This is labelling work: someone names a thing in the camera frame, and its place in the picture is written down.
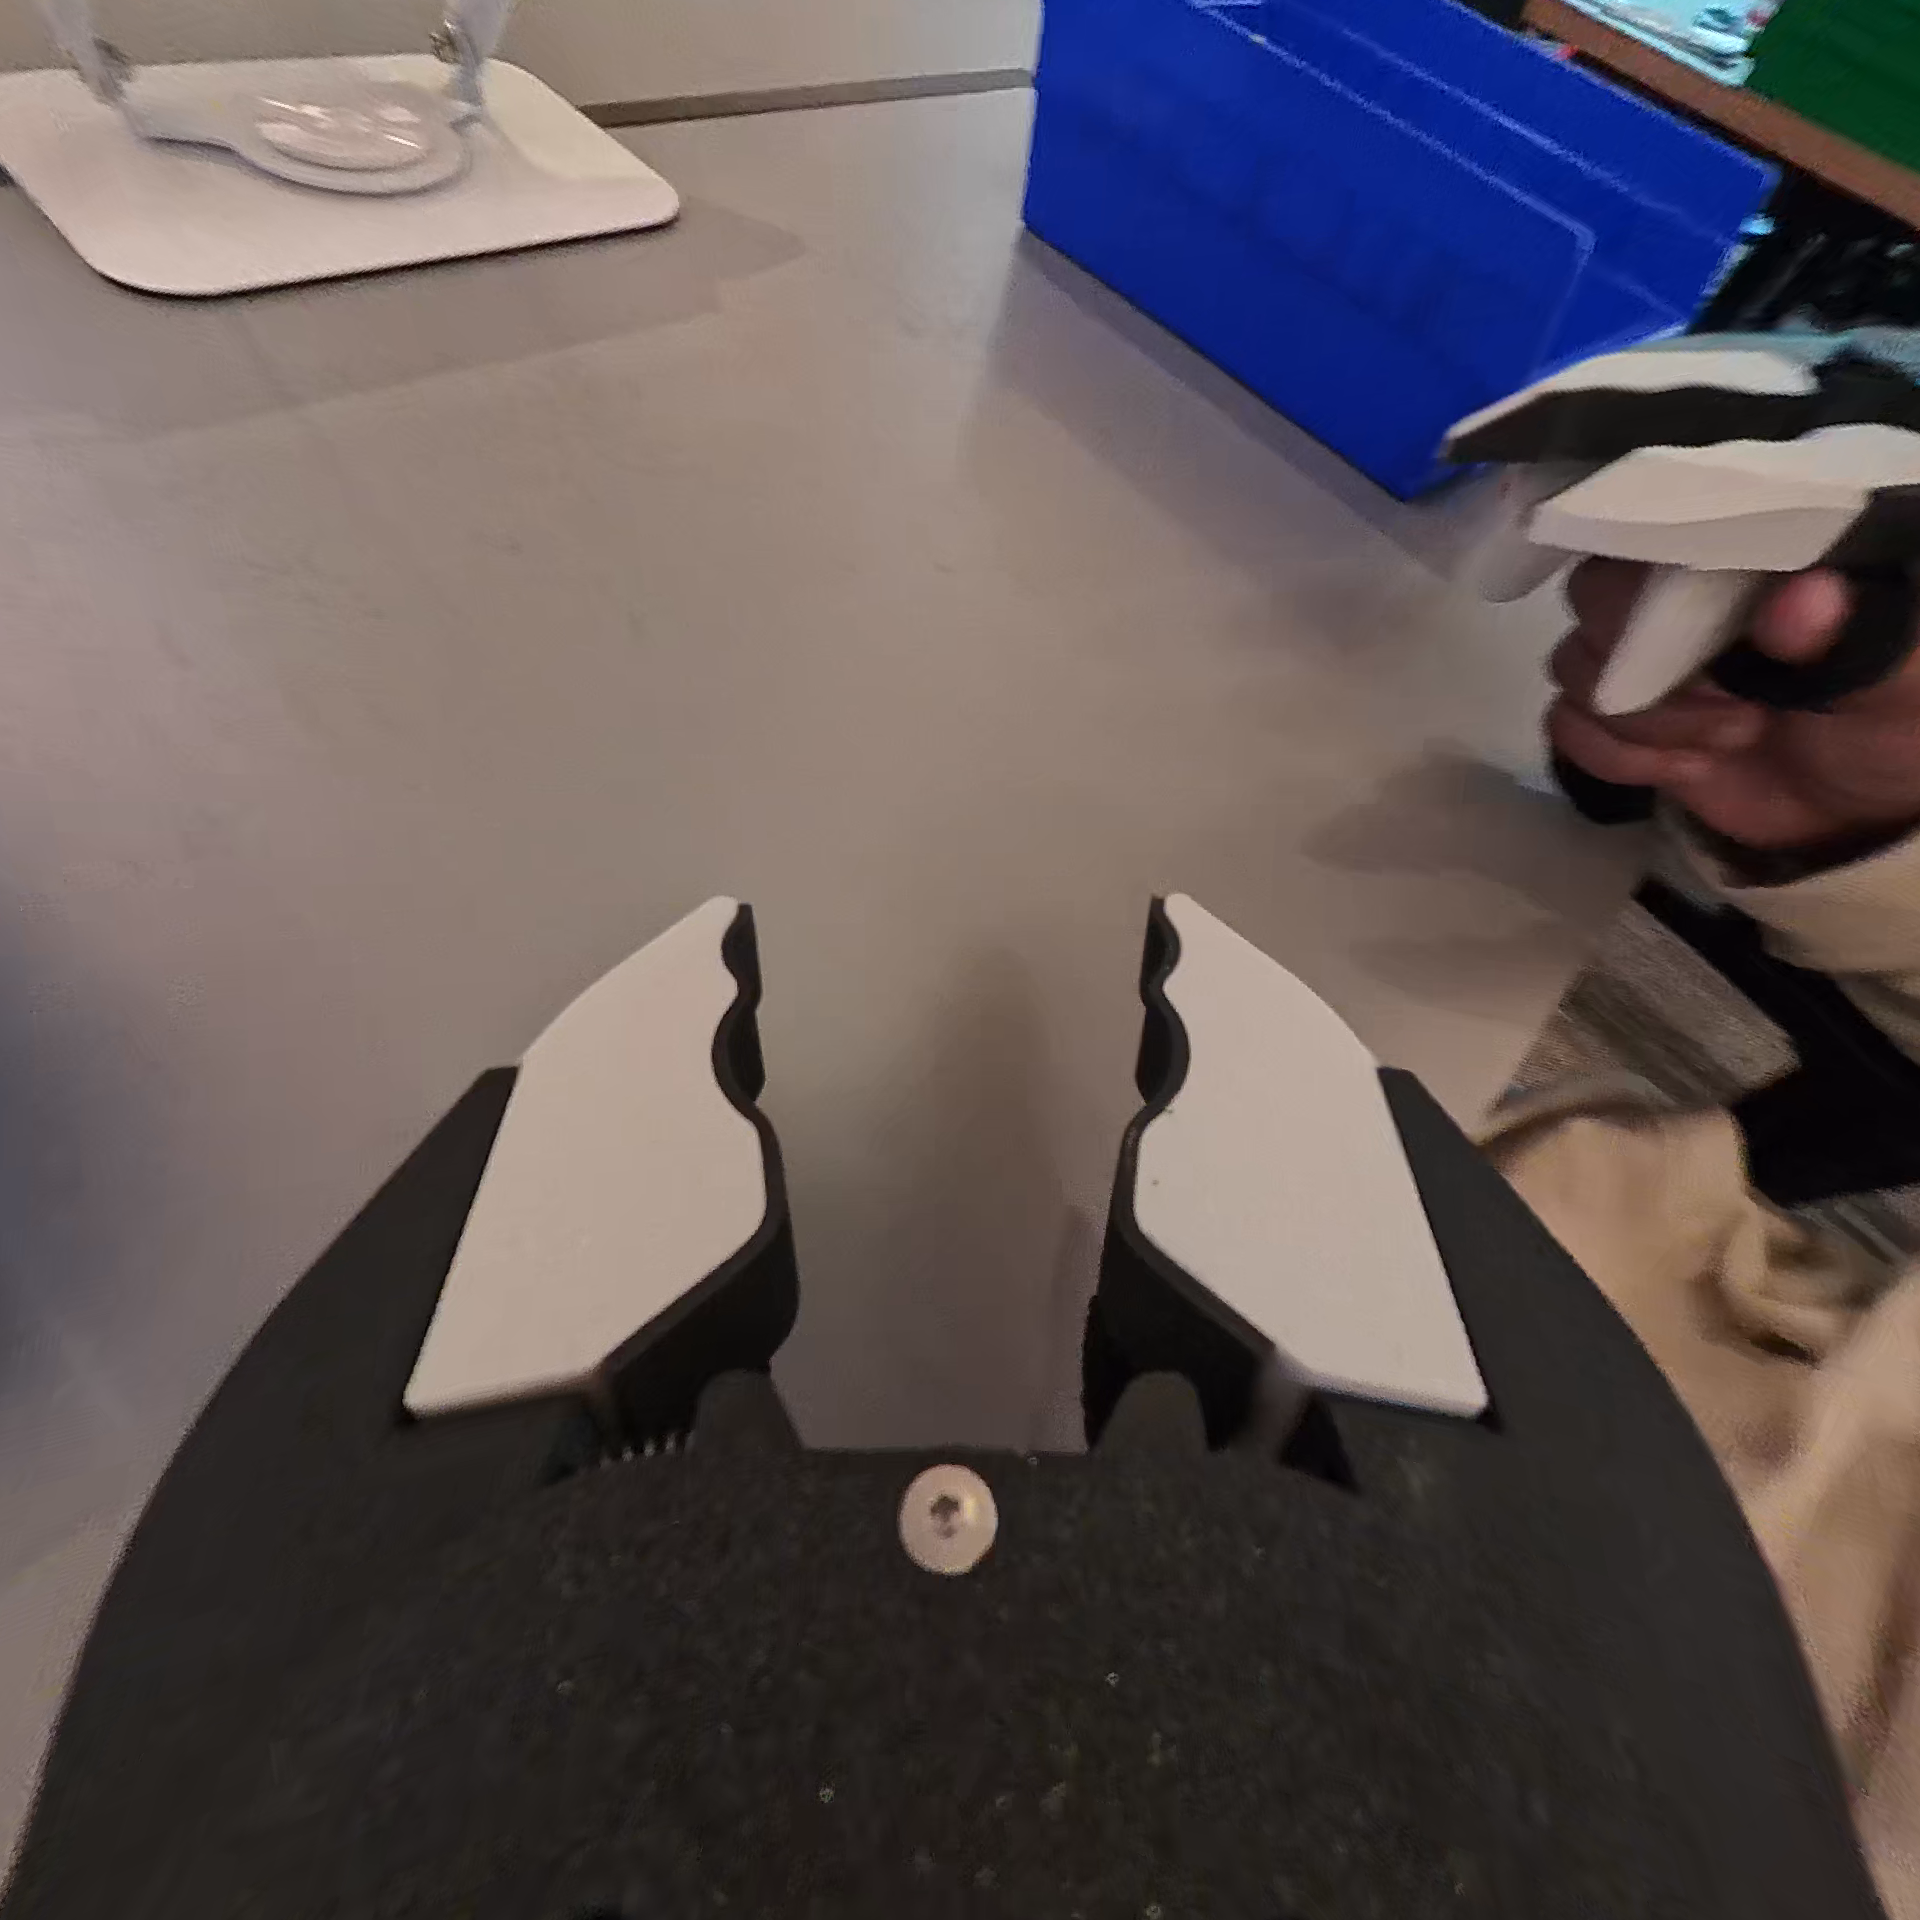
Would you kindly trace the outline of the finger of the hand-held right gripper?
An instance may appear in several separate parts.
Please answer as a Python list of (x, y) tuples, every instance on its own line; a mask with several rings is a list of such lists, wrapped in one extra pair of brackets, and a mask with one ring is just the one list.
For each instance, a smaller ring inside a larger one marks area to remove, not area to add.
[(1444, 459), (1479, 474), (1461, 578), (1479, 599), (1508, 605), (1588, 560), (1531, 544), (1524, 517), (1633, 452), (1734, 441), (1771, 404), (1808, 395), (1818, 356), (1827, 350), (1738, 334), (1614, 350), (1458, 419)]
[(1594, 691), (1605, 716), (1652, 708), (1711, 675), (1771, 580), (1804, 573), (1759, 572), (1777, 534), (1839, 528), (1836, 496), (1804, 496), (1746, 462), (1752, 455), (1759, 445), (1643, 447), (1524, 517), (1524, 539), (1537, 550), (1647, 568), (1643, 599)]

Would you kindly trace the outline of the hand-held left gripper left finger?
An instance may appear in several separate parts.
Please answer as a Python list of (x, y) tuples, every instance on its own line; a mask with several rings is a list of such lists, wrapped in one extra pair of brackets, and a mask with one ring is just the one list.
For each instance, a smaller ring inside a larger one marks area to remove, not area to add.
[(772, 1369), (800, 1259), (758, 1007), (756, 911), (710, 899), (525, 1049), (405, 1415), (574, 1400), (652, 1452), (716, 1378)]

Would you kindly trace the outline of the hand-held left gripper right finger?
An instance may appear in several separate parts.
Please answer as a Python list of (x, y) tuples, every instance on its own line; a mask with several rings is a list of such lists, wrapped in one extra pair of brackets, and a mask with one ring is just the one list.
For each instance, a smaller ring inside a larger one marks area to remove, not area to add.
[(1328, 1400), (1487, 1421), (1374, 1051), (1182, 891), (1151, 903), (1139, 1009), (1139, 1109), (1084, 1315), (1086, 1448), (1151, 1375), (1191, 1388), (1211, 1449), (1286, 1452)]

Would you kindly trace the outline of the blue plastic bin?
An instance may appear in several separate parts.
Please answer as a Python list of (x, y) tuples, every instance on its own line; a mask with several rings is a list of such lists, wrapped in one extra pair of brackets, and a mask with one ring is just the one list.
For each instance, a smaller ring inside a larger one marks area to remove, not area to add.
[(1046, 3), (1023, 220), (1384, 492), (1685, 329), (1780, 173), (1461, 3)]

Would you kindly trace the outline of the person's right forearm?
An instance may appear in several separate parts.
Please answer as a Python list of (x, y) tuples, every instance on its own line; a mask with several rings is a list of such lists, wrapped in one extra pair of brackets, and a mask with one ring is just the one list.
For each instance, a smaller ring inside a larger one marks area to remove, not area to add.
[(1805, 870), (1790, 855), (1740, 855), (1675, 811), (1658, 818), (1701, 899), (1753, 920), (1767, 952), (1836, 984), (1877, 1031), (1917, 1059), (1915, 830), (1877, 851)]

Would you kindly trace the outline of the person's right hand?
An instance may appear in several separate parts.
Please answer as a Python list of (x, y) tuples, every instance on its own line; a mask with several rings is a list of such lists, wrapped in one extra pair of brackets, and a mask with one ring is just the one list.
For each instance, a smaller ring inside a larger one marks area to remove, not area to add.
[(1643, 573), (1610, 558), (1571, 568), (1571, 626), (1549, 659), (1551, 754), (1652, 789), (1740, 864), (1780, 855), (1818, 873), (1917, 830), (1917, 657), (1827, 712), (1756, 708), (1694, 679), (1652, 708), (1605, 716), (1594, 691)]

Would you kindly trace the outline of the long wooden desk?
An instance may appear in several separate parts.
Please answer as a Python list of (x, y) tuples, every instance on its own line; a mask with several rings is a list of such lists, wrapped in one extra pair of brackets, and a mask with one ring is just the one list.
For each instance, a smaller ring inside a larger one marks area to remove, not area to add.
[(1705, 121), (1711, 132), (1917, 230), (1917, 173), (1891, 156), (1811, 124), (1762, 96), (1716, 82), (1577, 6), (1524, 3), (1522, 23), (1568, 45), (1577, 60), (1596, 63), (1608, 75), (1633, 82), (1663, 104)]

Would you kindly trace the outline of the green plastic crate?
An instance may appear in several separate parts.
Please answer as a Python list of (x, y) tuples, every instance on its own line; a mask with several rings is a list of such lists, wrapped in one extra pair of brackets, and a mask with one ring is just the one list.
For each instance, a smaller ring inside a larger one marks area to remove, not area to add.
[(1915, 141), (1917, 3), (1780, 3), (1745, 86), (1865, 147)]

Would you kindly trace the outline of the person's black chair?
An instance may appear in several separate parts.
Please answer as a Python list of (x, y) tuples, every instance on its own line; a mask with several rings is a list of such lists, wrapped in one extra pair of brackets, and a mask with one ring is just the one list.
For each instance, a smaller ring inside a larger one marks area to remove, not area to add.
[(1773, 1023), (1794, 1069), (1731, 1105), (1752, 1184), (1780, 1209), (1917, 1184), (1917, 1060), (1829, 976), (1773, 957), (1759, 924), (1663, 879), (1633, 896)]

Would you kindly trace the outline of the white folding stand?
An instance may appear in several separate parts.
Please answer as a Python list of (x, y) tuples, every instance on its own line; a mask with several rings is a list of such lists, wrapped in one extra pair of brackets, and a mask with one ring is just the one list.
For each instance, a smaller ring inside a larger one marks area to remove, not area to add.
[(125, 290), (211, 299), (637, 234), (679, 191), (444, 3), (428, 54), (130, 63), (39, 3), (61, 64), (5, 75), (5, 175)]

